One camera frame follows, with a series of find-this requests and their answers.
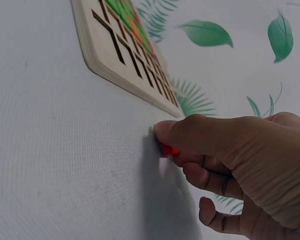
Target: leaf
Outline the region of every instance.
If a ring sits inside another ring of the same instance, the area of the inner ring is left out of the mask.
[[[291,53],[294,37],[290,23],[280,11],[278,17],[268,27],[268,38],[275,55],[273,63],[281,62]]]
[[[243,202],[239,202],[239,203],[237,203],[236,205],[234,205],[232,208],[231,208],[231,210],[230,210],[230,214],[234,211],[234,210],[236,210],[236,208],[238,208],[238,207],[240,207],[241,205],[243,205],[244,203]]]
[[[150,38],[159,43],[165,38],[168,18],[178,9],[179,0],[141,0],[136,8]]]
[[[192,114],[201,114],[204,116],[215,115],[214,113],[211,113],[215,108],[210,107],[214,102],[208,101],[208,97],[204,98],[205,93],[200,93],[200,86],[191,84],[186,80],[180,85],[180,80],[178,79],[175,87],[183,93],[183,96],[180,96],[176,91],[174,92],[183,114],[186,117]]]
[[[242,213],[242,209],[236,211],[233,215],[238,215],[238,214],[240,214],[240,213]]]
[[[258,117],[258,118],[261,118],[261,113],[259,111],[259,108],[258,108],[257,104],[250,97],[247,96],[246,98],[248,99],[248,101],[249,101],[249,103],[252,107],[252,110],[254,112],[254,116]]]
[[[231,203],[233,203],[236,199],[232,198],[230,199],[227,204],[225,205],[225,207],[228,207]]]
[[[229,45],[234,47],[232,39],[227,31],[220,25],[201,20],[192,20],[178,26],[183,30],[188,38],[196,45],[201,47],[211,47]]]
[[[274,104],[274,100],[272,98],[272,96],[269,94],[269,98],[270,98],[270,112],[269,112],[269,116],[272,116],[274,114],[275,111],[275,104]]]
[[[279,98],[281,97],[281,94],[282,94],[282,82],[280,81],[280,93],[279,93],[278,97],[276,98],[276,100],[273,102],[273,111],[275,110],[275,105],[278,102]],[[270,105],[270,108],[268,109],[268,111],[265,112],[265,114],[262,115],[262,118],[266,117],[266,115],[271,111],[271,108],[272,108],[272,106]]]

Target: green leaf print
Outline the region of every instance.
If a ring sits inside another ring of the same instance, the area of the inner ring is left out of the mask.
[[[136,8],[149,37],[159,43],[165,38],[170,15],[178,9],[179,0],[141,0]]]
[[[208,97],[204,97],[205,92],[200,92],[201,87],[196,84],[191,84],[184,80],[182,84],[180,84],[180,79],[175,81],[172,80],[173,85],[183,93],[180,95],[178,92],[174,92],[177,101],[180,104],[180,107],[183,111],[184,116],[190,116],[192,114],[201,114],[204,116],[215,116],[212,111],[215,108],[211,108],[213,101],[208,101]]]
[[[275,55],[274,63],[281,62],[291,53],[294,37],[288,20],[280,11],[268,27],[268,38]]]
[[[229,45],[234,47],[233,41],[227,31],[220,25],[201,20],[192,20],[178,26],[188,38],[201,47]]]

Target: wooden frame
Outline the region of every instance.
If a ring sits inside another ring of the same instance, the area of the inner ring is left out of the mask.
[[[183,116],[167,74],[165,59],[144,31],[142,36],[135,31],[132,18],[123,18],[120,7],[116,8],[121,1],[125,6],[130,4],[130,11],[136,14],[130,0],[72,0],[87,66],[148,103],[175,117]],[[139,30],[144,29],[139,21],[136,24]]]

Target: knuckle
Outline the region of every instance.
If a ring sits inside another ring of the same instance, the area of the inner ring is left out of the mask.
[[[187,116],[183,120],[184,127],[191,127],[193,125],[198,125],[202,121],[203,116],[199,114],[193,114],[190,116]]]
[[[300,118],[298,115],[291,113],[291,112],[287,112],[287,111],[281,111],[281,112],[278,112],[275,115],[273,115],[273,119],[286,119],[286,118],[291,118],[291,117]]]

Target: fern leaf print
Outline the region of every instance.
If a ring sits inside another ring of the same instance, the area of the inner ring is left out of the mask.
[[[165,38],[167,22],[178,9],[179,0],[142,0],[136,8],[149,37],[159,43]]]
[[[180,90],[183,95],[178,92],[174,92],[177,101],[183,111],[184,116],[190,116],[192,114],[201,114],[203,116],[215,116],[213,111],[215,108],[211,108],[213,101],[209,101],[209,98],[205,96],[205,92],[201,92],[201,87],[196,84],[191,84],[184,80],[183,82],[178,79],[172,80],[173,85]]]

